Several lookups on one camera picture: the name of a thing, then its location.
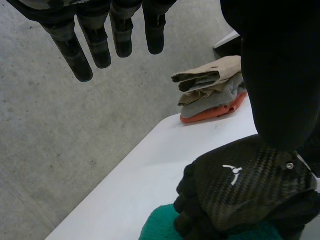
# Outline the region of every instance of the robot finger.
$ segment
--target robot finger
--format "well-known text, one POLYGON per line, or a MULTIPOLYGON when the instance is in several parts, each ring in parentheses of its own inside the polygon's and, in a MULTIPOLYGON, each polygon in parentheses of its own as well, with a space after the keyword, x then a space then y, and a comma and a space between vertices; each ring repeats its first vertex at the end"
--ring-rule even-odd
POLYGON ((108 35, 105 30, 111 1, 90 1, 79 4, 77 18, 89 46, 95 65, 105 69, 111 65, 108 35))

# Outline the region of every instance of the gray cloth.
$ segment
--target gray cloth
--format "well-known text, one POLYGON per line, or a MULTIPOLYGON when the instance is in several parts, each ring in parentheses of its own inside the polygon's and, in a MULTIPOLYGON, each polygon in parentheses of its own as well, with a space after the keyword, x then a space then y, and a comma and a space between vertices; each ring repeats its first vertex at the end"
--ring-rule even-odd
POLYGON ((208 109, 227 106, 236 99, 238 94, 246 91, 244 78, 242 73, 239 72, 229 79, 222 92, 214 92, 209 97, 201 98, 198 101, 185 105, 182 108, 181 116, 188 119, 208 109))

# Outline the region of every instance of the stack of folded clothes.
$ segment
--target stack of folded clothes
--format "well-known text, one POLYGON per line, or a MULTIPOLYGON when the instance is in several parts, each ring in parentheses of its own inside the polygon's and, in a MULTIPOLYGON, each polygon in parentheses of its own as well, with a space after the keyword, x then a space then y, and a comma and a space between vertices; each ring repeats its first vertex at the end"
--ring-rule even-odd
POLYGON ((207 65, 172 76, 184 95, 180 120, 193 123, 236 111, 247 96, 241 57, 226 56, 207 65))

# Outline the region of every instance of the white table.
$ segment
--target white table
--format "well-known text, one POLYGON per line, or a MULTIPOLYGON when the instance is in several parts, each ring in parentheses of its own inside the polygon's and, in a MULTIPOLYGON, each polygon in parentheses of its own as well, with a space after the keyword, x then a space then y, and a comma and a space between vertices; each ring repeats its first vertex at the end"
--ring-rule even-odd
MULTIPOLYGON (((176 187, 186 165, 256 133, 248 98, 237 112, 202 123, 184 125, 179 114, 168 117, 46 240, 137 240, 151 212, 177 198, 176 187)), ((317 226, 319 217, 302 239, 318 240, 317 226)))

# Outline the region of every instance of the green towel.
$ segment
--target green towel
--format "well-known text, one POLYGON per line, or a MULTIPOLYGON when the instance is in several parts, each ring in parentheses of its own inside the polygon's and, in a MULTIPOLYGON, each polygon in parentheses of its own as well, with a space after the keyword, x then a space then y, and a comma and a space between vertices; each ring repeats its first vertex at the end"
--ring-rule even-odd
MULTIPOLYGON (((139 240, 183 240, 174 228, 174 220, 178 215, 172 204, 158 207, 146 221, 139 240)), ((277 230, 266 222, 261 222, 246 232, 230 235, 228 239, 282 240, 277 230)))

